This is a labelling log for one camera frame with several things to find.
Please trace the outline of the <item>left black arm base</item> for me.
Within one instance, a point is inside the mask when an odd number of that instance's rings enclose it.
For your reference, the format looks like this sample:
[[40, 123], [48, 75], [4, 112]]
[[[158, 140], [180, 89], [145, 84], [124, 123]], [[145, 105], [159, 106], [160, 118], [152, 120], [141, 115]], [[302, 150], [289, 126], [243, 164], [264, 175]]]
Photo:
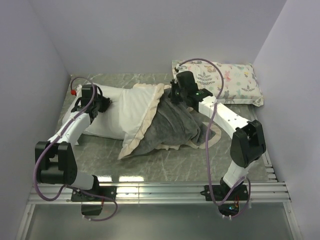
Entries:
[[[93, 222], [102, 222], [111, 219], [118, 211], [118, 204], [116, 202], [117, 187], [98, 186], [91, 190], [73, 189], [70, 201], [72, 203], [81, 203], [81, 214], [87, 220]], [[113, 213], [105, 218], [97, 219], [103, 210], [105, 203], [113, 203]]]

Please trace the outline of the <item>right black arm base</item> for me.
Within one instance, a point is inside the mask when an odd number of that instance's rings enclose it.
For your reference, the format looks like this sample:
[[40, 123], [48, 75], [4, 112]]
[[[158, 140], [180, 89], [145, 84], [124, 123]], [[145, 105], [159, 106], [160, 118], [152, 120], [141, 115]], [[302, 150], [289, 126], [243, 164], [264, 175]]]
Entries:
[[200, 192], [207, 202], [213, 202], [221, 217], [232, 220], [251, 205], [251, 181], [242, 177], [236, 185], [229, 187], [221, 178], [219, 184], [205, 185]]

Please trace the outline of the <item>white pillow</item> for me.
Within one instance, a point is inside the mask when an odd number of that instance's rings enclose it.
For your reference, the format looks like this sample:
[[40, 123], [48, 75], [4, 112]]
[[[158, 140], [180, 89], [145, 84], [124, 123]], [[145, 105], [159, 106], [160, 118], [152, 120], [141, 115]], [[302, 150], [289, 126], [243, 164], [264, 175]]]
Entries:
[[[132, 88], [97, 86], [101, 88], [104, 97], [111, 99], [111, 105], [106, 112], [99, 113], [82, 134], [122, 140], [122, 149], [128, 154], [139, 145], [151, 126], [164, 94], [164, 85], [137, 83]], [[76, 96], [68, 108], [62, 124], [69, 118], [80, 96]]]

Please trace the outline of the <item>grey pillowcase with cream ruffle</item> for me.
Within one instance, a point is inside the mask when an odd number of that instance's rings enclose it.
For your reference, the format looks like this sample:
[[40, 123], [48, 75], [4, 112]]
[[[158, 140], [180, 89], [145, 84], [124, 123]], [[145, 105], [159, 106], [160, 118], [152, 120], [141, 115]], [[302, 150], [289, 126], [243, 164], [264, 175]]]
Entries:
[[193, 116], [184, 102], [169, 100], [170, 87], [137, 83], [119, 98], [119, 124], [124, 132], [118, 159], [147, 154], [155, 149], [212, 147], [220, 139], [219, 127]]

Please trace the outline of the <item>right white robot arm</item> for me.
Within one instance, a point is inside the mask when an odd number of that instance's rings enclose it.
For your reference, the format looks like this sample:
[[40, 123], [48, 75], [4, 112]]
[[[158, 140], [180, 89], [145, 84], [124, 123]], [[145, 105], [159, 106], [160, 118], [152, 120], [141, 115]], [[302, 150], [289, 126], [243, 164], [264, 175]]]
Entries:
[[213, 119], [231, 138], [231, 164], [222, 178], [220, 194], [226, 200], [233, 199], [238, 194], [239, 180], [248, 174], [253, 162], [266, 152], [262, 124], [233, 112], [219, 103], [209, 90], [199, 89], [190, 71], [178, 73], [170, 84], [169, 99], [173, 103], [185, 103], [196, 112]]

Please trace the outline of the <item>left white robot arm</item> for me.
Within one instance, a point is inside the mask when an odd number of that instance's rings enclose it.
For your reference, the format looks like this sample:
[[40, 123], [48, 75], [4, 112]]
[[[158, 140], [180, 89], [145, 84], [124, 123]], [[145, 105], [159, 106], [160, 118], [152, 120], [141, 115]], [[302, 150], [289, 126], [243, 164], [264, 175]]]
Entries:
[[58, 184], [78, 190], [89, 201], [96, 201], [100, 197], [101, 189], [97, 176], [78, 170], [73, 146], [98, 114], [109, 108], [111, 102], [103, 96], [97, 85], [83, 85], [81, 96], [76, 100], [69, 118], [60, 130], [47, 141], [39, 141], [35, 145], [33, 185], [42, 199], [50, 201], [50, 198], [40, 192], [39, 183]]

